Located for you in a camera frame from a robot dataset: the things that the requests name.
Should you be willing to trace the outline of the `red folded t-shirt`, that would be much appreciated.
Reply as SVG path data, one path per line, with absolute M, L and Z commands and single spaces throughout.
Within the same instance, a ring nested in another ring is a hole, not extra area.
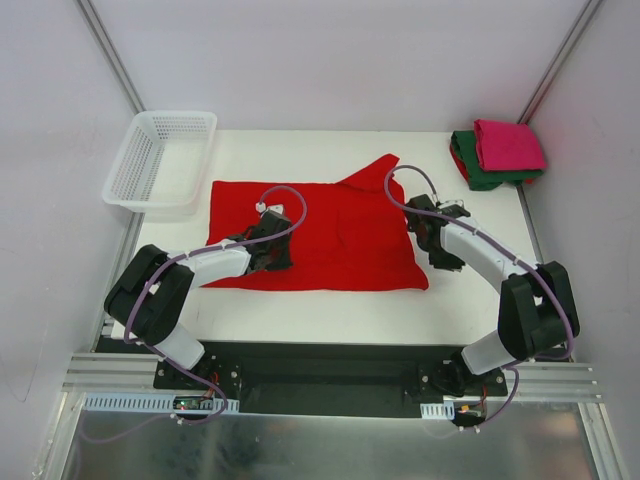
M 464 164 L 464 162 L 459 158 L 458 154 L 456 153 L 456 150 L 454 149 L 453 145 L 449 146 L 449 152 L 451 154 L 451 157 L 459 171 L 459 173 L 461 174 L 461 176 L 464 178 L 464 180 L 466 182 L 469 182 L 469 173 L 466 169 L 466 165 Z

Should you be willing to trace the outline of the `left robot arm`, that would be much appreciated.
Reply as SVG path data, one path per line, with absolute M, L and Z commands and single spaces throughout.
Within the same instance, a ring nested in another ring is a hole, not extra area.
M 133 257 L 106 296 L 104 310 L 134 339 L 178 364 L 177 377 L 192 389 L 205 386 L 212 366 L 205 347 L 180 323 L 190 291 L 219 280 L 290 268 L 291 220 L 284 206 L 260 206 L 257 224 L 239 234 L 172 258 L 150 244 Z

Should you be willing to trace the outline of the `white plastic basket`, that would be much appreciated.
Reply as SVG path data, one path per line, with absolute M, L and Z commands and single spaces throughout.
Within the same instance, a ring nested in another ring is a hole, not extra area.
M 217 122 L 206 111 L 137 114 L 105 181 L 103 201 L 134 213 L 193 214 L 211 164 Z

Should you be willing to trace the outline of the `green folded t-shirt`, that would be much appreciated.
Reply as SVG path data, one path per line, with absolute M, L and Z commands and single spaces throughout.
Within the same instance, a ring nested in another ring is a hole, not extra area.
M 466 183 L 472 191 L 491 191 L 503 184 L 530 184 L 544 174 L 543 170 L 484 171 L 479 164 L 476 137 L 472 130 L 454 131 L 450 137 L 450 145 L 454 146 L 459 158 L 466 165 L 469 173 L 469 182 Z

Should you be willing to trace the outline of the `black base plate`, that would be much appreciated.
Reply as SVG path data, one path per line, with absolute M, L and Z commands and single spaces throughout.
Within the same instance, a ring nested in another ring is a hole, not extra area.
M 416 418 L 451 392 L 456 346 L 207 341 L 198 376 L 243 413 Z

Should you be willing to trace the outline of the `red t-shirt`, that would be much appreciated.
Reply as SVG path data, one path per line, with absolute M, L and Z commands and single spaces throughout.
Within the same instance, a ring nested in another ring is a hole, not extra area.
M 290 242 L 292 267 L 214 282 L 216 288 L 255 291 L 426 290 L 403 212 L 404 190 L 387 173 L 399 162 L 386 154 L 335 183 L 295 183 L 274 191 L 265 182 L 212 185 L 208 241 L 214 244 L 255 224 L 262 194 L 300 220 Z
M 456 150 L 454 149 L 453 145 L 449 146 L 449 152 L 451 154 L 451 157 L 459 171 L 459 173 L 461 174 L 461 176 L 464 178 L 464 180 L 466 182 L 469 182 L 469 173 L 466 169 L 466 165 L 464 164 L 464 162 L 459 158 L 458 154 L 456 153 Z

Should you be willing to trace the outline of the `pink folded t-shirt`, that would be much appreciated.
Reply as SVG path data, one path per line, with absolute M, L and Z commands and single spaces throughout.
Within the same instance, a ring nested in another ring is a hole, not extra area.
M 533 171 L 547 168 L 539 141 L 526 124 L 477 119 L 473 130 L 476 155 L 484 171 Z

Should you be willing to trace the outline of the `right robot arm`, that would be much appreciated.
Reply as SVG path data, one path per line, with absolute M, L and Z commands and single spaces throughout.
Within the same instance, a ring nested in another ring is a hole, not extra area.
M 470 395 L 505 366 L 573 345 L 580 323 L 564 266 L 520 259 L 464 207 L 433 202 L 426 194 L 407 202 L 405 217 L 433 268 L 456 272 L 468 266 L 499 294 L 496 328 L 436 367 L 429 375 L 432 388 Z

